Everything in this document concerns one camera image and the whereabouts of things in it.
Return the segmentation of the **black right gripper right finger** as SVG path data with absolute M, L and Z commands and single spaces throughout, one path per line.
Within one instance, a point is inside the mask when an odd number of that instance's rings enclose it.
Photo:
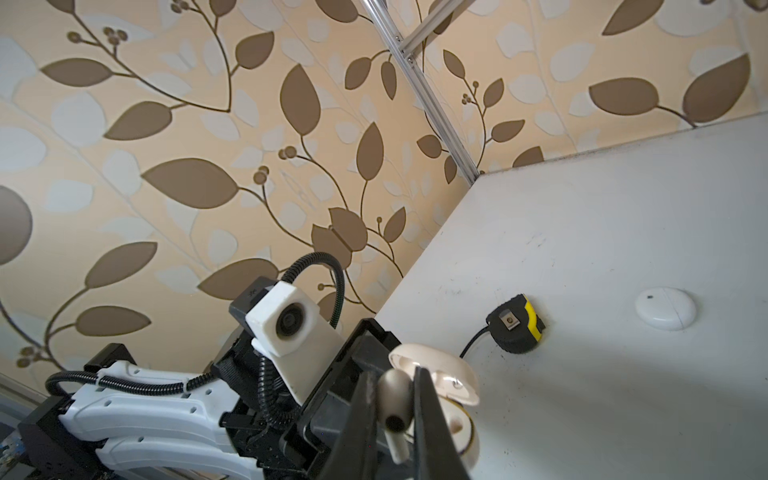
M 428 369 L 414 375 L 415 478 L 420 480 L 469 480 L 456 451 L 448 424 Z

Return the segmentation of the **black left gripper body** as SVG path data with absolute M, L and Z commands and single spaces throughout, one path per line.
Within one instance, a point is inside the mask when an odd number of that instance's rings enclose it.
M 301 385 L 307 397 L 299 402 L 287 374 L 253 347 L 256 338 L 254 328 L 245 327 L 227 354 L 227 383 L 240 397 L 227 415 L 227 433 L 265 478 L 314 479 L 347 420 L 360 376 L 383 374 L 400 342 L 375 320 L 362 320 L 333 358 L 299 362 L 302 370 L 318 370 Z

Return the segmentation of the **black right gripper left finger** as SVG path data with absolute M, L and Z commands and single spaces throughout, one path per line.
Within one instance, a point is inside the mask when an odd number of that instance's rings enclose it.
M 364 372 L 354 390 L 344 428 L 319 479 L 374 479 L 377 470 L 377 379 Z

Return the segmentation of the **beige earbud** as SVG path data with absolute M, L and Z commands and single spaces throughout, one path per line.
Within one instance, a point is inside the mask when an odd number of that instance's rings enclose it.
M 396 465 L 410 458 L 405 432 L 414 416 L 413 382 L 401 370 L 386 371 L 377 383 L 377 418 L 384 429 L 392 461 Z

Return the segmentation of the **white earbud charging case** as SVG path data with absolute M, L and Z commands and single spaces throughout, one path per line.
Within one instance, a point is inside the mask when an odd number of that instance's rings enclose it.
M 693 298 L 672 287 L 655 287 L 641 292 L 635 300 L 635 310 L 644 323 L 663 331 L 684 330 L 697 317 Z

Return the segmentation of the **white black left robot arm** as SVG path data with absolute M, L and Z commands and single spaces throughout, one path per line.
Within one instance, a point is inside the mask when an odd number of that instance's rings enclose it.
M 52 375 L 19 424 L 50 479 L 146 468 L 231 479 L 314 479 L 339 442 L 363 377 L 389 368 L 397 338 L 364 319 L 341 334 L 345 280 L 326 252 L 281 276 L 249 275 L 230 296 L 241 330 L 206 373 L 149 370 L 110 344 L 82 371 Z

